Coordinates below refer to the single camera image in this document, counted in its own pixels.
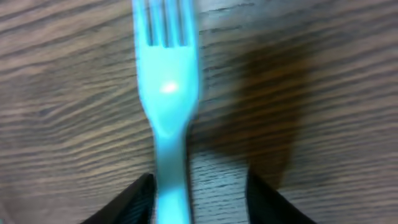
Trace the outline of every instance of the wood grain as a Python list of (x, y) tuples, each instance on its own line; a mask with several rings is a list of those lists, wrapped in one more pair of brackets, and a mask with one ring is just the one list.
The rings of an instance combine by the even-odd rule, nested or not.
[[(196, 222), (248, 222), (250, 164), (316, 222), (395, 223), (398, 2), (197, 3)], [(127, 0), (0, 1), (0, 214), (78, 223), (154, 170), (132, 38)]]

